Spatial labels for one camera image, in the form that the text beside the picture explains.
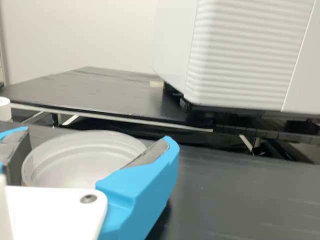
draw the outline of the round bowl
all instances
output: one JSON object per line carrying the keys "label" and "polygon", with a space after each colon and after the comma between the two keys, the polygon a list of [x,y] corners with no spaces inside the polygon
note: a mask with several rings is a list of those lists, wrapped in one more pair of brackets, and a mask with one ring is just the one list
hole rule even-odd
{"label": "round bowl", "polygon": [[34,187],[95,188],[147,148],[115,131],[82,131],[53,138],[32,150],[21,168],[23,184]]}

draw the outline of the white plastic housing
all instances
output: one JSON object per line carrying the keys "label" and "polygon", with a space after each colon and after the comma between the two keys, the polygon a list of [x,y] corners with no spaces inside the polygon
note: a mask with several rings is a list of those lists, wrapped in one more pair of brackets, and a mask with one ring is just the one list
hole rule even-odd
{"label": "white plastic housing", "polygon": [[196,105],[320,114],[320,1],[159,0],[153,70]]}

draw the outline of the black surface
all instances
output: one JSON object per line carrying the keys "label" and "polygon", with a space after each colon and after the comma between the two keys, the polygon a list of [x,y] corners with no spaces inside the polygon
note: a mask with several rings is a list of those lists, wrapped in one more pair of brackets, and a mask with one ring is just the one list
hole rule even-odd
{"label": "black surface", "polygon": [[258,111],[249,116],[235,109],[186,114],[180,96],[163,91],[156,75],[84,67],[0,89],[13,103],[214,129],[216,132],[290,142],[320,144],[319,127],[306,115]]}
{"label": "black surface", "polygon": [[156,75],[84,67],[6,86],[12,103],[183,124],[187,115],[164,95]]}
{"label": "black surface", "polygon": [[[70,132],[30,126],[31,144]],[[319,180],[317,165],[181,145],[176,187],[147,239],[317,240]]]}

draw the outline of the blue plastic holder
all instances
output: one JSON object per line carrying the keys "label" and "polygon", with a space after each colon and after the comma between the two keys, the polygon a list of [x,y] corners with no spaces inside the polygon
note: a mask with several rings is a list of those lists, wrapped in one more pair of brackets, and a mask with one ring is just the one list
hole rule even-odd
{"label": "blue plastic holder", "polygon": [[[24,131],[27,131],[27,130],[28,130],[27,126],[21,126],[21,127],[17,127],[17,128],[14,128],[14,129],[10,129],[8,131],[0,132],[0,142],[7,135],[10,135],[10,134],[13,134],[13,133],[16,133],[16,132],[24,132]],[[0,174],[2,174],[2,173],[3,173],[3,163],[1,162],[1,159],[0,159]]]}
{"label": "blue plastic holder", "polygon": [[178,177],[179,146],[168,136],[168,149],[154,162],[123,168],[98,181],[95,188],[108,199],[99,240],[146,238],[174,189]]}

